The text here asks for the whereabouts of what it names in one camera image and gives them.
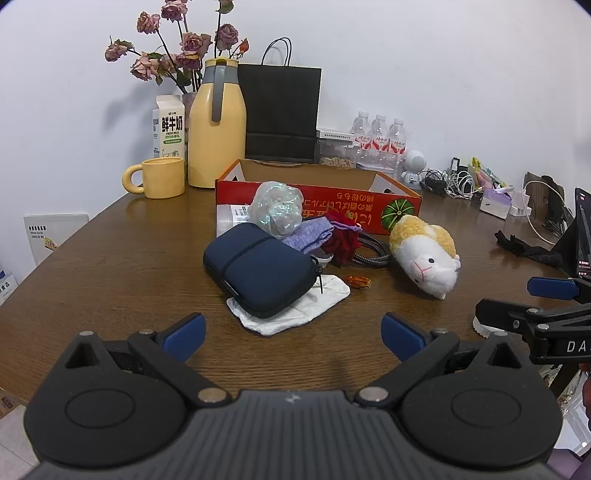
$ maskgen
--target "tissue box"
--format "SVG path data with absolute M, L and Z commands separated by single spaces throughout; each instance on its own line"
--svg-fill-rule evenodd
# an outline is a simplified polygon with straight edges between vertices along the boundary
M 511 209 L 511 197 L 492 189 L 486 189 L 482 195 L 480 209 L 505 220 Z

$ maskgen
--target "yellow mug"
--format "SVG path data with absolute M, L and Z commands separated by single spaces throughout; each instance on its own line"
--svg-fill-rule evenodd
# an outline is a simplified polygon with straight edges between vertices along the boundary
M 131 176 L 142 171 L 143 187 L 131 183 Z M 130 193 L 143 193 L 149 199 L 169 199 L 184 193 L 184 161 L 181 157 L 162 157 L 132 165 L 121 177 L 123 188 Z

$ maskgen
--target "pink rose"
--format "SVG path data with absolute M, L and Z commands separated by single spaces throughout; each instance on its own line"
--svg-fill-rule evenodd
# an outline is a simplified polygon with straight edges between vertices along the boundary
M 180 22 L 185 13 L 187 13 L 187 6 L 183 0 L 172 0 L 162 7 L 162 18 L 168 18 L 171 22 Z
M 105 60 L 119 60 L 123 55 L 127 55 L 127 47 L 125 45 L 119 45 L 118 43 L 112 43 L 107 47 L 105 52 Z
M 238 43 L 238 30 L 229 23 L 223 24 L 217 32 L 217 49 L 230 50 L 236 43 Z
M 160 26 L 160 15 L 148 15 L 146 12 L 141 12 L 138 17 L 138 32 L 142 33 L 156 33 Z
M 150 80 L 152 75 L 156 76 L 158 70 L 158 60 L 149 59 L 146 52 L 142 52 L 142 56 L 138 58 L 131 66 L 131 74 L 141 80 Z
M 197 53 L 180 53 L 176 58 L 177 65 L 191 70 L 201 70 L 201 57 Z
M 206 33 L 197 35 L 189 32 L 183 34 L 183 41 L 179 45 L 185 53 L 196 53 L 200 57 L 204 57 L 212 43 L 211 35 Z

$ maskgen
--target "black bag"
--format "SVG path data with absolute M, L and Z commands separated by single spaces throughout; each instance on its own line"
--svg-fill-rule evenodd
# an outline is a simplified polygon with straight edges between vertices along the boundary
M 240 64 L 246 105 L 246 157 L 311 163 L 321 69 Z
M 322 272 L 317 262 L 264 232 L 239 223 L 207 246 L 210 275 L 251 315 L 269 318 L 294 303 Z

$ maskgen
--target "dried rose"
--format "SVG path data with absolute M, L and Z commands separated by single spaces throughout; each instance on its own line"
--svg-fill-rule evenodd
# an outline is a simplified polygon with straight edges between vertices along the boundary
M 238 43 L 238 30 L 229 23 L 223 24 L 217 32 L 217 49 L 230 50 L 236 43 Z
M 185 53 L 196 53 L 200 57 L 205 56 L 209 46 L 212 44 L 212 36 L 206 33 L 197 35 L 195 33 L 184 33 L 181 50 Z
M 146 12 L 141 12 L 138 17 L 138 32 L 142 33 L 156 33 L 160 26 L 160 15 L 148 15 Z
M 160 71 L 170 72 L 170 73 L 175 72 L 173 62 L 177 63 L 177 55 L 176 55 L 176 53 L 171 53 L 170 57 L 168 56 L 167 53 L 162 55 L 162 57 L 158 61 L 160 64 Z
M 142 56 L 138 58 L 131 66 L 131 74 L 141 80 L 150 80 L 152 75 L 156 76 L 158 70 L 158 60 L 148 58 L 146 52 L 142 52 Z
M 105 51 L 106 61 L 119 60 L 123 55 L 127 55 L 127 47 L 118 43 L 112 43 Z
M 187 13 L 187 7 L 183 0 L 172 0 L 162 7 L 162 18 L 168 18 L 171 22 L 180 22 L 185 13 Z
M 196 53 L 180 53 L 176 58 L 177 65 L 191 70 L 201 70 L 201 57 Z
M 238 45 L 238 51 L 242 54 L 245 54 L 251 46 L 248 44 L 248 39 L 245 38 L 242 40 L 242 43 Z

